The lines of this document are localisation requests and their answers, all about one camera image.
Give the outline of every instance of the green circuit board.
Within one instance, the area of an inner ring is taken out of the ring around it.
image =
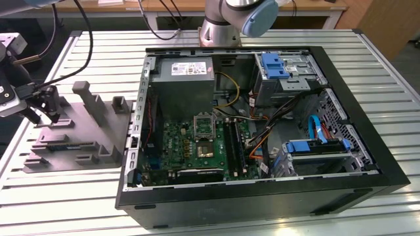
[[[203,124],[198,125],[201,129],[205,129]],[[238,122],[237,127],[241,139],[245,141],[250,136],[247,123],[245,121]],[[163,171],[209,168],[223,170],[223,181],[258,178],[255,164],[246,165],[246,173],[242,175],[231,176],[229,174],[221,121],[215,121],[214,124],[214,139],[202,141],[194,140],[193,137],[193,121],[163,123],[161,173],[165,173]],[[211,153],[211,156],[199,157],[199,149],[197,147],[201,146],[205,146],[206,152]],[[153,176],[154,179],[159,179],[153,185],[163,185],[166,176],[159,174],[159,172],[154,172]]]

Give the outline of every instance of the power supply label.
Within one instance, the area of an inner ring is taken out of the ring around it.
[[[170,75],[205,75],[207,73],[205,62],[173,63]]]

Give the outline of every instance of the table leg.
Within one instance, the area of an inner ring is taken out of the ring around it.
[[[330,11],[329,17],[323,23],[323,30],[333,30],[335,28],[335,23],[338,22],[342,11]]]
[[[157,28],[157,12],[143,12],[146,20],[149,22],[151,30],[158,30]]]

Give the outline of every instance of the yellow wire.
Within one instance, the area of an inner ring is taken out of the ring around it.
[[[237,83],[234,82],[234,80],[231,79],[231,77],[227,76],[225,73],[222,73],[222,72],[214,72],[214,74],[219,74],[219,75],[222,75],[223,77],[226,77],[226,78],[231,81],[231,83],[234,84],[234,87],[235,87],[235,97],[234,97],[234,99],[231,100],[231,102],[229,102],[227,104],[222,104],[222,105],[214,106],[215,108],[227,107],[227,106],[230,106],[230,105],[237,101],[237,99],[238,99],[239,87],[238,87]]]

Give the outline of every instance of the wooden table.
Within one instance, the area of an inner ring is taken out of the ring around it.
[[[203,16],[203,0],[173,0],[182,16]],[[297,6],[297,16],[327,16],[322,29],[333,29],[339,19],[342,11],[347,9],[343,0],[335,0],[335,3],[329,3],[323,0],[294,0]],[[174,7],[169,0],[163,0],[171,11]],[[57,5],[59,17],[78,18],[79,13],[71,0],[65,0]],[[138,3],[126,1],[123,5],[98,7],[97,1],[81,2],[87,17],[135,17],[138,16]],[[146,11],[146,17],[150,27],[157,29],[155,18],[169,16],[166,9],[158,0],[142,0],[142,7]],[[278,7],[278,16],[291,16],[291,2]],[[5,16],[5,18],[49,18],[50,6],[41,9],[33,9],[21,13]]]

